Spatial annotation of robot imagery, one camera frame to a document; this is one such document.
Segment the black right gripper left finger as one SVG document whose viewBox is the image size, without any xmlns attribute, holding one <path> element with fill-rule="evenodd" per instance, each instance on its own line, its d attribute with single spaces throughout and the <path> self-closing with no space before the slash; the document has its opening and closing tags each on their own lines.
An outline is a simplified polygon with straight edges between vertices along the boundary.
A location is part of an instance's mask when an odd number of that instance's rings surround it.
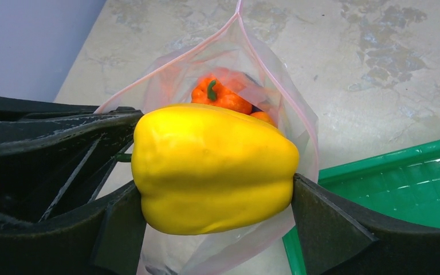
<svg viewBox="0 0 440 275">
<path fill-rule="evenodd" d="M 0 274 L 135 274 L 145 228 L 133 183 L 42 222 L 0 213 Z"/>
</svg>

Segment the toy peach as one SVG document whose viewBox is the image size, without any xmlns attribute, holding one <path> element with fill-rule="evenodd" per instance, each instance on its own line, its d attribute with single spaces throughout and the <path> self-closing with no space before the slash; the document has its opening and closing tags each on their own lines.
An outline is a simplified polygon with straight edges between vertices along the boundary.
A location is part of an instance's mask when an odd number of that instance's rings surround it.
<svg viewBox="0 0 440 275">
<path fill-rule="evenodd" d="M 262 121 L 277 128 L 276 122 L 270 117 L 270 115 L 267 112 L 257 111 L 257 112 L 251 113 L 250 116 L 255 117 L 259 120 L 262 120 Z"/>
</svg>

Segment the clear zip top bag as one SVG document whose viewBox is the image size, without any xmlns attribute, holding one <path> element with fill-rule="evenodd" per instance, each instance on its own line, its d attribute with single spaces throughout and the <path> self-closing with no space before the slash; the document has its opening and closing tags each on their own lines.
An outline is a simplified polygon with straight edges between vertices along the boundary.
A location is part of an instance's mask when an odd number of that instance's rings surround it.
<svg viewBox="0 0 440 275">
<path fill-rule="evenodd" d="M 173 103 L 188 102 L 199 77 L 209 73 L 222 80 L 246 77 L 249 85 L 240 96 L 270 114 L 280 131 L 299 150 L 297 172 L 312 181 L 319 178 L 317 116 L 292 82 L 283 62 L 243 24 L 243 3 L 216 33 L 196 46 L 184 47 L 157 58 L 139 79 L 118 91 L 97 108 L 114 111 L 130 103 L 150 112 Z M 148 228 L 139 273 L 226 274 L 279 241 L 295 225 L 291 207 L 266 221 L 224 233 L 180 237 Z M 180 241 L 196 245 L 180 248 Z"/>
</svg>

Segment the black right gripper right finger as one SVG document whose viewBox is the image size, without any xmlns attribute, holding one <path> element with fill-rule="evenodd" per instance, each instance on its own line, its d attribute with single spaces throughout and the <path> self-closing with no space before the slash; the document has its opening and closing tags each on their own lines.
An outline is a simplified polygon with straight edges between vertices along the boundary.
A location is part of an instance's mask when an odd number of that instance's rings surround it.
<svg viewBox="0 0 440 275">
<path fill-rule="evenodd" d="M 300 174 L 293 187 L 308 274 L 440 274 L 440 228 L 370 210 Z"/>
</svg>

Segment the yellow toy bell pepper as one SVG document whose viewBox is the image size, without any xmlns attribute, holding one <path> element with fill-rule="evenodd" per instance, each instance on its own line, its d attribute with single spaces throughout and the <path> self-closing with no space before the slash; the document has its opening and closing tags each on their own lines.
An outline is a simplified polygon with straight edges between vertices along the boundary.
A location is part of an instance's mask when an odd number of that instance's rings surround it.
<svg viewBox="0 0 440 275">
<path fill-rule="evenodd" d="M 297 147 L 265 121 L 220 107 L 177 104 L 139 119 L 131 170 L 151 227 L 200 235 L 284 211 L 299 160 Z"/>
</svg>

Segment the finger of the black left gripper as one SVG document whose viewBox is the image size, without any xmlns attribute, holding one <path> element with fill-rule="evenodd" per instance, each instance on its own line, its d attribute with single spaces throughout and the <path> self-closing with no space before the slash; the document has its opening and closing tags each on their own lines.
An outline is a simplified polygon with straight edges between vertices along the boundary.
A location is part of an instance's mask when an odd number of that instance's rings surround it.
<svg viewBox="0 0 440 275">
<path fill-rule="evenodd" d="M 56 215 L 79 165 L 91 174 L 128 145 L 143 113 L 97 113 L 69 105 L 0 97 L 0 214 L 36 223 Z"/>
</svg>

